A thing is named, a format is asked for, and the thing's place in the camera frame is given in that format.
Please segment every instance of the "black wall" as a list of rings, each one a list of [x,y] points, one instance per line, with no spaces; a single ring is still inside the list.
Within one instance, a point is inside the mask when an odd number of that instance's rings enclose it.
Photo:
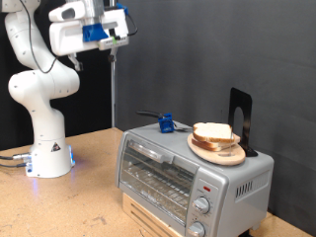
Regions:
[[[118,51],[118,128],[157,121],[137,110],[227,122],[231,87],[249,93],[250,144],[276,161],[269,208],[315,236],[316,2],[121,3],[139,33]]]
[[[39,30],[50,49],[48,12],[64,4],[64,0],[47,1],[36,15]],[[15,102],[8,82],[15,73],[30,70],[20,64],[10,45],[4,25],[6,14],[0,14],[0,150],[33,143],[32,121],[28,111]],[[67,98],[51,101],[51,106],[65,116],[66,136],[111,127],[111,66],[108,51],[98,49],[78,53],[84,71],[79,72],[80,89]],[[59,59],[74,68],[66,56]]]

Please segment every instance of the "toaster oven dial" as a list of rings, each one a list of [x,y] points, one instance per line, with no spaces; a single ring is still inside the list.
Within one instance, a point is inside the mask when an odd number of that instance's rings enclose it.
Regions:
[[[209,211],[209,203],[205,197],[199,197],[194,200],[192,206],[198,213],[201,214],[207,214]]]
[[[190,226],[188,232],[194,237],[203,237],[205,235],[204,227],[199,222],[196,222]]]

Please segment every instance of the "red button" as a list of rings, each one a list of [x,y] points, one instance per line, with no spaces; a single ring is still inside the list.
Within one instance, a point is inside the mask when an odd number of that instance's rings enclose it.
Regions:
[[[204,186],[203,188],[204,188],[206,191],[210,192],[210,188],[209,188],[209,187]]]

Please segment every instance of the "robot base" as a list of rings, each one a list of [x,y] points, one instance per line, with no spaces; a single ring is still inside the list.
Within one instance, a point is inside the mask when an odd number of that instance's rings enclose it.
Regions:
[[[36,140],[30,153],[32,162],[26,167],[28,177],[60,177],[67,174],[75,164],[71,146],[66,144],[64,137],[51,141]]]

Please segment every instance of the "blue gripper part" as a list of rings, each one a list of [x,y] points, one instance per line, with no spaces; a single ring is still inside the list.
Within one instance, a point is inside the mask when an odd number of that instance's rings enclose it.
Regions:
[[[99,41],[102,39],[106,39],[109,36],[103,30],[102,24],[97,23],[90,26],[84,26],[82,28],[83,41]]]
[[[121,5],[121,3],[117,3],[118,9],[124,9],[126,15],[128,15],[128,8],[126,6]]]
[[[158,118],[158,122],[162,133],[167,133],[175,130],[171,113],[165,114],[163,118]]]

